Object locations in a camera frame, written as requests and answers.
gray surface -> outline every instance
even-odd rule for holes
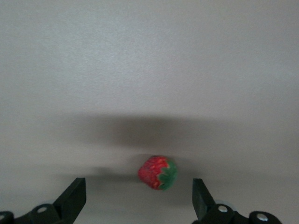
[[[201,177],[298,223],[298,37],[297,0],[0,0],[0,210],[85,176],[78,224],[188,224]],[[166,192],[136,179],[152,154]]]

red fruit body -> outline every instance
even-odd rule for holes
[[[138,170],[140,180],[155,190],[166,190],[176,179],[177,168],[165,156],[152,156]]]

